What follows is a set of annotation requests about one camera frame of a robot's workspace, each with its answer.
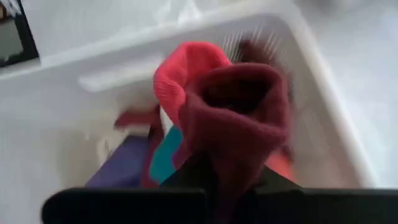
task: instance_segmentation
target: teal fabric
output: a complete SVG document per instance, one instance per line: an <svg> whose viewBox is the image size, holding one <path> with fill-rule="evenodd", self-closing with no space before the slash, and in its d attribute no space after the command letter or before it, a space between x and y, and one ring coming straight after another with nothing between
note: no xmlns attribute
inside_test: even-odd
<svg viewBox="0 0 398 224"><path fill-rule="evenodd" d="M176 126L172 126L152 156L149 177L153 181L161 184L175 172L172 157L180 148L181 142L182 132Z"/></svg>

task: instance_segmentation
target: white plastic basket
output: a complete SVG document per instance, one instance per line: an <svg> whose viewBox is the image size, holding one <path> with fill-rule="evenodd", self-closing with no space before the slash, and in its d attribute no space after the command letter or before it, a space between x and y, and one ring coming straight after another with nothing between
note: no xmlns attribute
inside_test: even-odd
<svg viewBox="0 0 398 224"><path fill-rule="evenodd" d="M207 23L165 26L137 35L139 42L114 45L115 50L0 77L0 202L13 206L4 215L24 210L37 217L34 208L51 193L83 185L98 168L97 142L113 128L120 112L157 103L153 72L178 44L210 41L229 54L243 33L267 40L292 82L297 182L304 187L358 187L341 128L333 119L339 117L333 114L338 110L331 110L325 100L318 81L323 74L314 72L322 70L309 61L317 56L303 51L312 46L303 45L306 29L291 9L268 6L259 9L266 12L246 17L217 12Z"/></svg>

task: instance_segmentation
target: black object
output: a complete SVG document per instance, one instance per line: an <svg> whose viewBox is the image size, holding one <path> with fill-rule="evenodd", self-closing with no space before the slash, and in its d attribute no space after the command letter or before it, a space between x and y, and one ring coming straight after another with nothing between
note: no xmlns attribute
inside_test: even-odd
<svg viewBox="0 0 398 224"><path fill-rule="evenodd" d="M16 55L10 55L10 57L8 58L0 58L0 68L8 65L13 65L19 62L25 62L39 57L39 53L37 52L32 33L29 29L29 25L25 16L24 8L22 7L21 0L17 0L17 2L19 8L21 9L22 14L18 14L15 17L7 17L6 19L0 21L0 26L7 22L15 23L19 35L16 38L19 38L19 40L21 41L23 51Z"/></svg>
<svg viewBox="0 0 398 224"><path fill-rule="evenodd" d="M48 199L44 224L211 223L215 185L205 155L189 158L159 189L73 189ZM398 190L302 189L265 168L231 223L398 223Z"/></svg>

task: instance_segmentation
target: purple fabric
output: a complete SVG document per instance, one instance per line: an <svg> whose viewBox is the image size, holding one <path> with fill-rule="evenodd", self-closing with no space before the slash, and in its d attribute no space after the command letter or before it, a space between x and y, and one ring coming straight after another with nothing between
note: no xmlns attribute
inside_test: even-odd
<svg viewBox="0 0 398 224"><path fill-rule="evenodd" d="M86 187L139 187L148 148L147 137L128 136Z"/></svg>

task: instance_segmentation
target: black frame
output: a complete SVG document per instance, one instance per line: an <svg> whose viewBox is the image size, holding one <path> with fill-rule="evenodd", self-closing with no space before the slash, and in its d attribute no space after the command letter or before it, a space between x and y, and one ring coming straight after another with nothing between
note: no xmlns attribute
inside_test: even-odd
<svg viewBox="0 0 398 224"><path fill-rule="evenodd" d="M21 9L22 14L17 15L16 17L8 17L4 19L0 21L0 25L5 22L9 22L10 20L14 21L24 51L18 55L13 55L9 57L8 60L6 61L0 60L0 68L8 65L14 65L19 62L25 62L39 57L39 53L37 52L32 33L29 29L29 25L25 16L24 8L22 7L21 0L17 0L17 2Z"/></svg>

